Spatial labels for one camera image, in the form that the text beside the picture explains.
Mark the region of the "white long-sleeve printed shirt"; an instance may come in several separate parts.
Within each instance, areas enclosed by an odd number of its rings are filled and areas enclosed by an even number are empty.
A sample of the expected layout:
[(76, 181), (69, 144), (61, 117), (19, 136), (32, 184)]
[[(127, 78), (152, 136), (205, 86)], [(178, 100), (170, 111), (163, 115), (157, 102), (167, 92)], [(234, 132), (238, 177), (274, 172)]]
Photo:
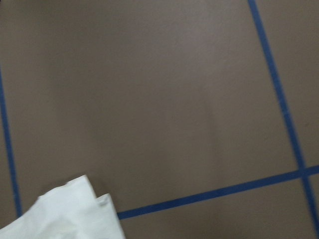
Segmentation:
[(38, 197), (21, 217), (2, 228), (2, 239), (123, 239), (109, 193), (97, 197), (86, 175)]

